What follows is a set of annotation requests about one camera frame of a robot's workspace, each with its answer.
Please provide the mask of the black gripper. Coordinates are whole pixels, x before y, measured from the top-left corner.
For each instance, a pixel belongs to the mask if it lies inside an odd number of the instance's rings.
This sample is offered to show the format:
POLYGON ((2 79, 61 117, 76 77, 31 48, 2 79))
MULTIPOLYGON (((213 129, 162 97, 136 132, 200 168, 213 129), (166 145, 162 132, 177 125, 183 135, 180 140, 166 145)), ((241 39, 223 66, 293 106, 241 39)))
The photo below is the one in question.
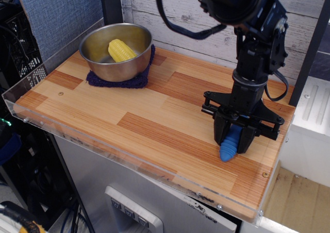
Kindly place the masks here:
POLYGON ((202 111, 214 119, 214 140, 221 144, 231 125, 242 127, 237 153, 244 154, 255 137, 264 136, 276 140, 284 119, 268 109, 262 102, 267 79, 249 81, 234 78, 231 93, 204 93, 202 111))

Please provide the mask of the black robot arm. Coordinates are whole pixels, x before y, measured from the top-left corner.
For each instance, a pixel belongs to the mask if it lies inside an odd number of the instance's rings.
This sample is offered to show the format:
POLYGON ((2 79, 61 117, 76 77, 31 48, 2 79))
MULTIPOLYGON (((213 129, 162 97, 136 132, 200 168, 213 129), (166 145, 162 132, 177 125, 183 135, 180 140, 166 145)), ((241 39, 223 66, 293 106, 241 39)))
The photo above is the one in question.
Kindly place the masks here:
POLYGON ((221 146, 233 143, 245 153, 255 137, 276 140, 284 119, 268 109, 268 78, 284 79, 288 28, 286 10, 278 0, 199 0, 201 7, 237 36, 237 66, 231 93, 204 93, 202 110, 212 115, 214 139, 221 146))

